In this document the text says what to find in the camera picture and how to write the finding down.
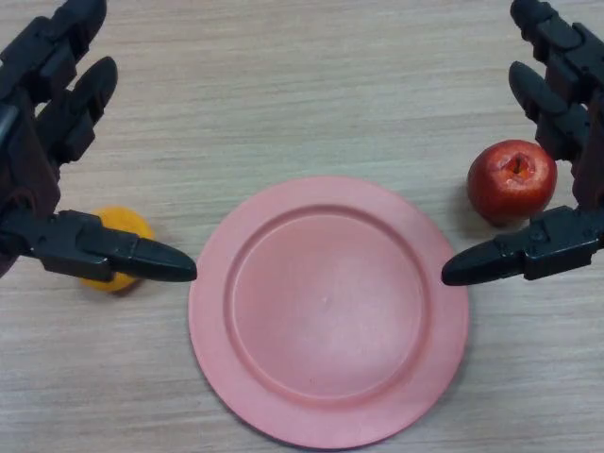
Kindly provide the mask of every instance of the plate rim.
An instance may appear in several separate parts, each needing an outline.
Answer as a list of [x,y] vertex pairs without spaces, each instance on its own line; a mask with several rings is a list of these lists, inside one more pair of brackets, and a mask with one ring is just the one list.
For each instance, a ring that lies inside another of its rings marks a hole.
[[[325,191],[325,187],[328,187],[329,189],[331,189],[331,191]],[[353,187],[353,189],[355,189],[355,194],[354,196],[348,196],[346,195],[347,192],[350,192],[350,188]],[[388,202],[385,203],[388,207],[390,207],[390,205],[394,205],[394,208],[396,207],[396,205],[400,207],[404,206],[405,207],[405,211],[406,214],[404,212],[404,210],[401,210],[401,213],[404,214],[402,216],[400,216],[400,218],[398,220],[405,220],[405,218],[411,218],[414,221],[420,221],[422,224],[424,224],[424,226],[427,229],[423,229],[422,230],[422,235],[426,234],[426,231],[429,230],[429,236],[433,236],[433,239],[437,239],[438,242],[440,242],[439,247],[435,247],[438,248],[439,253],[438,255],[442,255],[439,258],[438,261],[441,261],[442,263],[440,267],[442,267],[442,264],[445,263],[445,261],[450,258],[450,256],[453,255],[453,249],[451,248],[448,240],[446,239],[446,237],[443,235],[443,233],[439,230],[439,228],[434,224],[434,222],[432,222],[431,219],[429,219],[429,217],[427,217],[422,211],[420,211],[417,207],[415,207],[411,202],[409,202],[408,200],[406,200],[404,197],[402,197],[401,195],[399,195],[398,193],[394,193],[391,192],[375,183],[372,182],[368,182],[365,181],[363,179],[358,179],[358,178],[354,178],[354,177],[348,177],[348,176],[314,176],[314,177],[305,177],[305,178],[299,178],[299,179],[292,179],[274,186],[271,186],[267,189],[265,189],[264,191],[257,193],[256,195],[251,196],[250,198],[248,198],[247,200],[243,201],[242,204],[237,207],[234,211],[232,211],[224,220],[223,222],[221,222],[221,224],[216,228],[216,230],[212,233],[212,235],[210,236],[210,239],[208,240],[208,242],[206,243],[198,261],[197,261],[197,266],[198,266],[198,271],[199,271],[199,279],[196,280],[192,285],[191,285],[191,289],[189,291],[189,330],[190,330],[190,338],[191,338],[191,343],[193,346],[193,352],[195,354],[196,360],[198,362],[198,365],[202,371],[202,373],[204,374],[204,376],[206,377],[208,383],[210,384],[210,387],[212,388],[212,390],[219,396],[219,398],[230,408],[231,411],[233,411],[238,417],[240,417],[242,420],[245,421],[245,423],[247,423],[248,425],[252,426],[253,428],[259,430],[260,432],[263,432],[265,434],[267,434],[268,436],[275,438],[281,442],[285,442],[287,444],[290,445],[300,445],[300,446],[304,446],[304,447],[310,447],[310,448],[350,448],[350,447],[356,447],[356,446],[363,446],[363,445],[370,445],[370,444],[374,444],[375,442],[378,442],[380,440],[389,438],[393,435],[395,435],[396,433],[400,432],[401,430],[410,427],[411,425],[413,425],[418,419],[420,419],[426,412],[428,412],[433,406],[434,404],[440,399],[440,397],[445,393],[445,391],[447,390],[447,388],[449,387],[451,381],[454,379],[454,377],[457,374],[457,371],[459,369],[459,366],[461,364],[464,352],[465,352],[465,347],[467,344],[467,338],[469,335],[469,298],[468,298],[468,292],[466,288],[449,288],[449,287],[445,287],[442,282],[440,281],[440,272],[438,275],[438,283],[436,283],[437,289],[438,289],[438,295],[442,296],[443,293],[447,294],[452,294],[452,296],[454,296],[455,299],[457,299],[457,301],[455,302],[455,306],[456,309],[453,311],[454,315],[458,316],[457,319],[457,329],[460,331],[459,337],[458,337],[458,344],[459,347],[457,347],[457,349],[454,351],[454,353],[452,353],[452,355],[454,357],[449,358],[446,369],[449,370],[448,376],[446,376],[445,378],[440,378],[438,385],[436,387],[438,387],[438,389],[434,389],[432,390],[431,394],[434,396],[433,398],[431,398],[431,400],[429,402],[424,402],[424,404],[421,404],[421,408],[417,409],[414,412],[414,416],[407,416],[407,417],[401,417],[401,418],[405,418],[404,422],[398,423],[398,424],[394,424],[395,426],[392,426],[389,429],[384,429],[379,433],[373,433],[373,434],[369,434],[366,433],[363,435],[362,433],[362,429],[360,429],[361,433],[357,434],[355,436],[351,436],[349,439],[346,440],[345,436],[343,436],[342,434],[335,434],[334,438],[331,439],[330,443],[328,443],[325,440],[321,440],[321,439],[317,439],[313,436],[308,436],[309,439],[304,440],[303,437],[305,436],[294,436],[292,435],[292,431],[289,430],[288,432],[279,432],[279,429],[275,429],[274,427],[270,427],[270,426],[265,426],[266,423],[264,422],[260,422],[258,420],[258,418],[255,420],[253,415],[250,415],[250,413],[254,413],[254,409],[250,409],[250,405],[246,405],[243,401],[238,401],[237,399],[237,389],[236,387],[238,387],[238,382],[236,382],[236,378],[232,378],[232,377],[228,377],[226,379],[224,378],[219,378],[218,376],[216,376],[216,374],[218,373],[216,371],[217,368],[220,367],[226,367],[228,368],[228,363],[226,363],[226,359],[224,357],[217,357],[218,354],[220,354],[220,351],[216,350],[216,347],[226,347],[226,349],[230,349],[230,353],[232,355],[234,355],[234,357],[238,360],[239,359],[239,355],[237,353],[237,351],[234,351],[234,346],[233,344],[230,342],[229,338],[226,338],[227,344],[221,344],[220,346],[216,345],[216,344],[212,344],[212,345],[200,345],[199,342],[202,341],[199,338],[199,335],[206,335],[205,331],[202,329],[202,332],[199,333],[197,326],[196,326],[196,310],[197,307],[200,305],[199,302],[196,302],[196,294],[201,291],[199,290],[199,288],[201,288],[202,284],[207,284],[206,280],[204,279],[204,275],[205,275],[205,267],[206,264],[204,264],[204,261],[206,261],[208,259],[208,256],[213,253],[214,247],[216,247],[220,236],[226,234],[225,231],[227,230],[224,225],[231,225],[231,229],[232,226],[234,225],[238,225],[241,223],[241,219],[240,217],[242,217],[242,214],[247,214],[248,212],[252,212],[252,217],[254,217],[255,223],[254,225],[256,225],[258,222],[260,222],[261,224],[266,224],[270,221],[269,220],[264,220],[262,221],[261,216],[259,216],[260,214],[262,214],[262,212],[258,213],[256,212],[256,215],[254,215],[254,208],[256,204],[258,204],[260,201],[262,201],[262,199],[266,198],[266,197],[273,197],[276,196],[277,199],[279,199],[279,201],[281,202],[281,205],[287,205],[288,202],[292,203],[292,198],[296,198],[296,196],[291,196],[291,193],[298,193],[297,198],[302,198],[302,200],[307,199],[306,205],[307,206],[312,206],[312,202],[308,201],[308,200],[321,200],[322,198],[324,200],[333,200],[334,195],[335,198],[342,198],[343,200],[349,199],[348,203],[352,203],[352,204],[357,204],[357,203],[361,203],[361,201],[358,199],[359,197],[357,196],[359,193],[364,192],[364,193],[369,193],[369,198],[373,197],[374,195],[379,195],[379,196],[383,196],[384,200],[387,200]],[[324,205],[329,204],[329,205],[338,205],[338,203],[323,203]],[[344,201],[342,202],[342,206],[344,206],[345,208],[350,208],[350,205],[346,205],[344,203]],[[273,203],[273,206],[270,209],[271,211],[273,211],[274,213],[271,214],[270,218],[275,218],[279,215],[279,213],[281,211],[291,211],[294,210],[292,207],[289,208],[284,208],[284,206],[277,206],[275,203]],[[367,209],[366,207],[364,207],[361,203],[361,207],[360,210],[368,212],[369,214],[371,214],[372,210]],[[377,218],[377,220],[379,220],[380,222],[384,221],[383,218],[381,218],[381,215],[376,215],[375,216]],[[392,214],[390,214],[388,217],[391,217],[390,220],[392,220],[392,217],[396,218],[397,217],[397,211],[393,211]],[[420,268],[418,269],[418,272],[422,275],[425,276],[425,278],[428,278],[430,281],[425,282],[425,284],[427,285],[427,290],[428,290],[428,294],[426,294],[426,298],[428,300],[430,300],[433,297],[435,297],[435,294],[433,294],[433,283],[434,283],[434,276],[426,276],[426,274],[428,274],[427,272],[427,268],[429,268],[429,264],[426,263],[427,261],[427,257],[426,255],[426,251],[421,251],[420,253],[418,253],[418,251],[415,249],[414,244],[411,243],[411,241],[409,241],[401,232],[400,232],[400,227],[398,226],[393,226],[391,225],[391,222],[385,222],[385,225],[387,225],[389,228],[392,228],[394,232],[396,232],[396,234],[399,235],[400,239],[405,242],[409,248],[411,249],[411,251],[414,254],[414,258],[417,261],[417,265],[420,266]],[[245,246],[245,244],[247,243],[248,238],[245,237],[245,228],[240,228],[240,227],[236,227],[235,226],[235,231],[240,234],[243,235],[243,239],[237,241],[237,243],[241,243],[241,245],[239,246],[239,248]],[[204,316],[203,313],[201,315],[201,319],[202,322],[201,324],[203,324],[204,322]],[[224,322],[224,318],[220,320],[219,324],[225,324]],[[432,327],[431,324],[429,324],[428,326],[428,334],[432,331]],[[243,379],[243,380],[255,380],[255,377],[249,373],[249,370],[247,369],[247,367],[245,366],[244,363],[239,363],[240,365],[240,371],[243,370],[243,375],[244,376],[240,376],[239,380]],[[270,391],[267,391],[263,386],[262,389],[257,389],[258,392],[260,392],[260,397],[262,398],[276,398],[276,399],[283,399],[282,395],[276,395],[276,394],[271,394]],[[381,402],[382,400],[385,400],[388,397],[388,395],[386,394],[385,396],[383,395],[382,398],[378,399],[378,403]],[[285,406],[288,405],[292,405],[293,403],[291,401],[287,402],[287,404],[285,404]],[[298,409],[298,411],[300,410],[300,406],[296,406],[294,405],[295,408]],[[334,416],[341,416],[341,413],[338,412],[334,412]],[[312,421],[308,422],[307,421],[307,425],[310,425],[307,428],[312,428]]]

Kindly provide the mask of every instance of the black robotic finger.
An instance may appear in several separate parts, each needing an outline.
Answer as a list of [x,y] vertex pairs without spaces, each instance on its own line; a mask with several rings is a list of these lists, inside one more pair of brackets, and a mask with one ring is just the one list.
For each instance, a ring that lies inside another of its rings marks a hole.
[[50,272],[110,281],[115,272],[160,281],[197,277],[193,260],[163,243],[103,227],[95,215],[72,210],[36,218],[17,209],[0,218],[0,253],[40,260]]
[[60,96],[76,77],[76,65],[106,14],[106,0],[69,0],[52,19],[34,19],[0,54],[0,99],[17,87],[34,105]]
[[589,112],[587,145],[572,169],[573,195],[586,210],[604,207],[604,92],[594,96]]
[[553,276],[591,264],[603,237],[604,210],[548,210],[518,232],[461,252],[443,268],[443,283],[473,285],[519,274],[528,280]]
[[545,80],[567,104],[587,104],[604,85],[604,42],[582,24],[568,24],[538,0],[514,0],[512,18],[534,57],[547,66]]
[[42,110],[36,121],[40,143],[57,166],[79,160],[94,140],[93,127],[117,86],[117,66],[107,57]]
[[537,142],[553,159],[575,161],[587,144],[590,118],[581,104],[567,105],[527,65],[510,68],[512,92],[527,117],[537,124]]

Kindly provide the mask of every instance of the apple stem cavity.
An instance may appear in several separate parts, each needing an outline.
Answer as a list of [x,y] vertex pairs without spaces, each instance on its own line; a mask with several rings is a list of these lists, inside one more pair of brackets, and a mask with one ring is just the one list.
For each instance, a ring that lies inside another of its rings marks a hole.
[[513,172],[519,175],[520,171],[522,170],[522,158],[516,156],[515,163],[516,165],[513,167]]

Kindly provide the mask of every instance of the pink plate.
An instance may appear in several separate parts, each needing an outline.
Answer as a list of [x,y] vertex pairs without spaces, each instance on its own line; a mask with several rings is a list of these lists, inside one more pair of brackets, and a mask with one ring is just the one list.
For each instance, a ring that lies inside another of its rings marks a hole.
[[195,355],[247,423],[315,448],[408,427],[455,375],[468,295],[452,250],[412,204],[346,177],[298,179],[218,227],[191,287]]

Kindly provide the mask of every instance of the table surface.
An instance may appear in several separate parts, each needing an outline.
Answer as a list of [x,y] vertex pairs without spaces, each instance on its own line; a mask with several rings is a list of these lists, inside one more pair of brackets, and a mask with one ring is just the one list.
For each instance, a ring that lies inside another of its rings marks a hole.
[[[553,3],[604,34],[601,1]],[[0,0],[0,42],[58,4]],[[461,250],[494,234],[465,199],[469,163],[534,135],[508,88],[510,63],[531,57],[507,1],[121,0],[83,66],[105,55],[120,84],[91,150],[63,172],[60,207],[129,206],[193,256],[246,197],[314,175],[403,194]],[[574,205],[571,184],[563,165],[552,205]],[[602,451],[603,273],[600,257],[472,288],[455,382],[366,451]],[[20,260],[0,282],[0,450],[288,451],[202,378],[188,291],[145,282],[112,297]]]

